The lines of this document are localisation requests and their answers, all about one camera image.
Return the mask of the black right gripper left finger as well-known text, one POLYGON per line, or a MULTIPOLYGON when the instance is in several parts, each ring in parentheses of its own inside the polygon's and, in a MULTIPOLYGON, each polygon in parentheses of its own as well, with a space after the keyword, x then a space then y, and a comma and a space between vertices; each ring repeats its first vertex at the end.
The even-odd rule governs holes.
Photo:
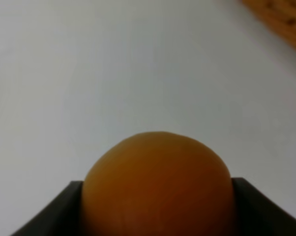
POLYGON ((77 236, 83 182, 70 182, 13 236, 77 236))

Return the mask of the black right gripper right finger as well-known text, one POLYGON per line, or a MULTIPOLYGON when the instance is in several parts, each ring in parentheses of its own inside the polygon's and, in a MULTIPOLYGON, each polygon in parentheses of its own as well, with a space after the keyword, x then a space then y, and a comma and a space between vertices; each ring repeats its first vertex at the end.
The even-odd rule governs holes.
POLYGON ((296 236, 296 219, 242 177, 232 179, 242 236, 296 236))

